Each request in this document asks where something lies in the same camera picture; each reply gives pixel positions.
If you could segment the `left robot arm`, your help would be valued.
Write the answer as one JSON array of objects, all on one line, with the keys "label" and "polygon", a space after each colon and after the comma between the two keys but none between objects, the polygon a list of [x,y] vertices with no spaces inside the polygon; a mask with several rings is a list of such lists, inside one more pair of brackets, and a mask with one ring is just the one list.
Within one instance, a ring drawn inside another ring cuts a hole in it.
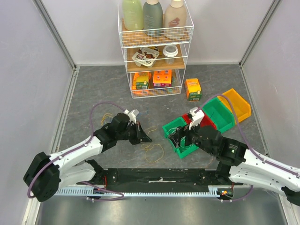
[{"label": "left robot arm", "polygon": [[132,145],[152,142],[136,119],[137,113],[136,110],[118,113],[110,123],[66,150],[51,155],[38,153],[23,177],[29,188],[28,197],[44,202],[59,189],[78,182],[99,184],[103,169],[90,157],[109,150],[118,141],[129,141]]}]

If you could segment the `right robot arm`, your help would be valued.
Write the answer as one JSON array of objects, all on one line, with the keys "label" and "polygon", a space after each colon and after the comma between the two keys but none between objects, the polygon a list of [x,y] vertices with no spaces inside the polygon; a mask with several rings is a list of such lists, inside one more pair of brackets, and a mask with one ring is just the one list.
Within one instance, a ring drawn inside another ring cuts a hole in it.
[{"label": "right robot arm", "polygon": [[185,146],[193,144],[214,156],[219,161],[214,176],[217,183],[249,184],[283,195],[294,205],[300,204],[298,168],[264,156],[242,142],[223,137],[211,126],[177,127],[168,138],[176,147],[183,141]]}]

